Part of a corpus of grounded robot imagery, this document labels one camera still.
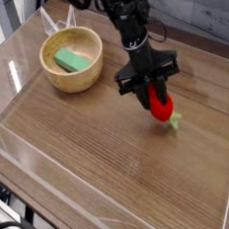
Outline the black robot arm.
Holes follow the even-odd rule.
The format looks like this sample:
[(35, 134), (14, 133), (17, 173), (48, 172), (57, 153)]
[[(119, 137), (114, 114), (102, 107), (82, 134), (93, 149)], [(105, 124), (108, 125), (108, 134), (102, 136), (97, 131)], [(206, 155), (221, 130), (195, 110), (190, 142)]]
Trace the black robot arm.
[(101, 0), (115, 28), (129, 61), (114, 76), (122, 95), (132, 92), (142, 107), (151, 109), (148, 86), (155, 90), (159, 103), (167, 104), (168, 78), (179, 72), (174, 50), (155, 49), (149, 43), (147, 30), (150, 5), (148, 0)]

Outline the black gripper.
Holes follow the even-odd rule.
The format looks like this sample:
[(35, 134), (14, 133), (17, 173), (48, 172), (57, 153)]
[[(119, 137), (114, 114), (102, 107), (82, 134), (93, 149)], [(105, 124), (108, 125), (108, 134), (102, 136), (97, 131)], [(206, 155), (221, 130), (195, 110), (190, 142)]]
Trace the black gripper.
[(155, 80), (157, 97), (162, 105), (168, 101), (166, 81), (170, 76), (180, 72), (177, 63), (178, 55), (174, 50), (156, 50), (151, 52), (151, 61), (140, 60), (137, 65), (128, 61), (114, 76), (121, 95), (135, 93), (136, 98), (143, 109), (149, 111), (148, 87), (136, 83), (139, 80)]

